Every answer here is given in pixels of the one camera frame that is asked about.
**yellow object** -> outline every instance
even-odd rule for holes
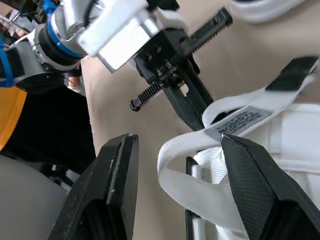
[[[16,87],[0,87],[0,151],[16,128],[26,97],[27,93]]]

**blue ring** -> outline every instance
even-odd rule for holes
[[[0,81],[0,87],[11,88],[14,85],[14,75],[10,63],[8,61],[7,54],[5,52],[5,43],[0,39],[0,59],[4,68],[6,81]]]
[[[51,38],[51,40],[58,46],[58,48],[60,48],[63,52],[65,52],[66,54],[69,54],[70,56],[72,57],[76,57],[76,58],[83,58],[85,57],[86,55],[83,55],[83,54],[78,54],[78,53],[75,53],[73,51],[71,51],[69,48],[67,48],[65,45],[63,45],[59,39],[57,38],[55,32],[54,32],[54,29],[52,27],[52,15],[49,14],[48,15],[48,32],[49,32],[49,36]]]

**fabric label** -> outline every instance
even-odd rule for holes
[[[233,116],[226,117],[217,125],[204,130],[214,140],[220,142],[222,134],[239,135],[243,131],[269,117],[271,111],[248,106]]]

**beige table surface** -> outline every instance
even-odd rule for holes
[[[178,0],[180,14],[195,31],[228,0]],[[269,84],[294,57],[320,53],[320,1],[308,0],[269,23],[250,25],[234,19],[196,53],[200,78],[212,97],[252,91]],[[98,153],[109,139],[125,133],[139,135],[139,176],[134,240],[184,240],[184,210],[159,186],[157,154],[164,142],[190,131],[164,95],[139,112],[128,106],[145,87],[137,72],[124,66],[111,74],[97,58],[82,62],[94,145]],[[319,84],[302,96],[317,100]],[[183,170],[183,162],[176,164]]]

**white webbing strap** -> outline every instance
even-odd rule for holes
[[[226,108],[219,111],[234,110],[223,120],[196,132],[177,136],[165,143],[158,155],[158,178],[161,187],[179,204],[216,225],[232,231],[245,233],[237,206],[234,202],[229,183],[219,184],[204,182],[187,174],[166,168],[167,164],[179,156],[190,154],[203,149],[221,146],[219,143],[221,132],[228,129],[231,134],[245,136],[259,126],[273,119],[313,80],[307,76],[297,91],[267,91],[260,89],[254,94],[246,94],[239,102],[224,104]],[[220,113],[207,113],[208,123]]]

